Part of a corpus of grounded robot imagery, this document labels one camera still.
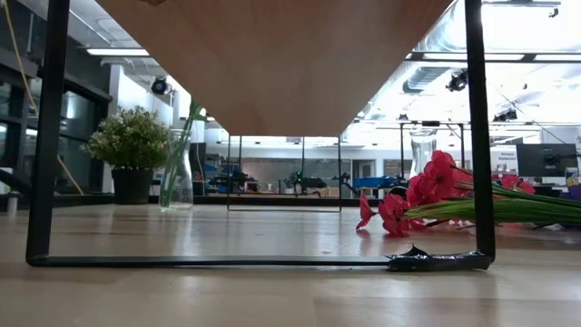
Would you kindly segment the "yellow artificial tulip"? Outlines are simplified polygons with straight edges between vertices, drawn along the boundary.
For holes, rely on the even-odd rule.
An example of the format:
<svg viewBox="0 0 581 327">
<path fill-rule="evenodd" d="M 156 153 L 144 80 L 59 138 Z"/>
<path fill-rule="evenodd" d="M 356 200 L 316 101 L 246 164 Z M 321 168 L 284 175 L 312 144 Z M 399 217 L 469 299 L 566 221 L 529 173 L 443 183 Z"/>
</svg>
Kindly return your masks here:
<svg viewBox="0 0 581 327">
<path fill-rule="evenodd" d="M 201 117 L 202 106 L 195 100 L 191 101 L 189 114 L 182 130 L 185 132 L 186 141 L 182 159 L 182 199 L 176 206 L 183 208 L 191 207 L 193 203 L 192 168 L 190 164 L 190 147 L 192 138 L 192 128 L 196 120 Z"/>
</svg>

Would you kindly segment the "blue covered workbench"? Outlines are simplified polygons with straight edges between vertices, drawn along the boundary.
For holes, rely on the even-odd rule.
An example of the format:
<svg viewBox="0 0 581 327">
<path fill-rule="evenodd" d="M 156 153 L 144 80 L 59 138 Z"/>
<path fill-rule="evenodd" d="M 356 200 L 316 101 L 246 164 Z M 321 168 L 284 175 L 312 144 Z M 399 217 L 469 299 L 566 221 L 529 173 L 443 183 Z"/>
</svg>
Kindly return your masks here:
<svg viewBox="0 0 581 327">
<path fill-rule="evenodd" d="M 392 188 L 399 184 L 399 179 L 396 177 L 359 177 L 353 182 L 353 187 L 359 188 Z"/>
</svg>

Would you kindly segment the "potted green white-flowered plant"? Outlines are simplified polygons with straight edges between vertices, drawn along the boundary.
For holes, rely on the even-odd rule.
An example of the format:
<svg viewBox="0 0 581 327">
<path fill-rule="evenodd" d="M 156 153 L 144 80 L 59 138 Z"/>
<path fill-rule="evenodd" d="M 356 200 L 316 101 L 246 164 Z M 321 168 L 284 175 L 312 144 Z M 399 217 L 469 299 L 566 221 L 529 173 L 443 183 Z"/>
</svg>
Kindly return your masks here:
<svg viewBox="0 0 581 327">
<path fill-rule="evenodd" d="M 83 149 L 109 165 L 117 204 L 147 204 L 154 173 L 168 157 L 168 136 L 158 114 L 120 107 L 99 123 Z"/>
</svg>

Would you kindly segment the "black tape patch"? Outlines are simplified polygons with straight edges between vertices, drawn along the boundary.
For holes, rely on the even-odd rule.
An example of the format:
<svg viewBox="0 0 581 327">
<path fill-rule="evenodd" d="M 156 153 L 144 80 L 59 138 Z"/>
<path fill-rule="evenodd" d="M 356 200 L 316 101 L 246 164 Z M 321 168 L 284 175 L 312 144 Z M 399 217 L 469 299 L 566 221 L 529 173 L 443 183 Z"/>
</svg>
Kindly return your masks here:
<svg viewBox="0 0 581 327">
<path fill-rule="evenodd" d="M 444 272 L 486 270 L 493 259 L 479 251 L 430 254 L 415 245 L 404 253 L 387 255 L 390 272 Z"/>
</svg>

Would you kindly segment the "ceiling light bar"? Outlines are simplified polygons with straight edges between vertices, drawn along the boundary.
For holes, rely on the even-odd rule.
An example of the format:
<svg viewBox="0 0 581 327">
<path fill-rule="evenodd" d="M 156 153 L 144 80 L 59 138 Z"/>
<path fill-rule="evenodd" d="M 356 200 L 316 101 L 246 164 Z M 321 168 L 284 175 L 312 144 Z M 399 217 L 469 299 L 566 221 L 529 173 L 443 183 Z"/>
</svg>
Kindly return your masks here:
<svg viewBox="0 0 581 327">
<path fill-rule="evenodd" d="M 142 48 L 87 48 L 86 52 L 92 56 L 101 57 L 149 57 L 149 53 Z"/>
</svg>

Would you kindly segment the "black computer monitor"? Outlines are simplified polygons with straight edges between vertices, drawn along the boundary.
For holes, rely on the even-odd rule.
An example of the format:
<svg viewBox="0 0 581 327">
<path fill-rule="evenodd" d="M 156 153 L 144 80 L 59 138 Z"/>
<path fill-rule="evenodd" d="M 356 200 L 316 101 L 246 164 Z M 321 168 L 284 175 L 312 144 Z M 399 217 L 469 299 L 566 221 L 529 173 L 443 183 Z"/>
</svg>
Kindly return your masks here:
<svg viewBox="0 0 581 327">
<path fill-rule="evenodd" d="M 518 144 L 517 171 L 522 177 L 565 177 L 578 171 L 581 153 L 574 144 Z"/>
</svg>

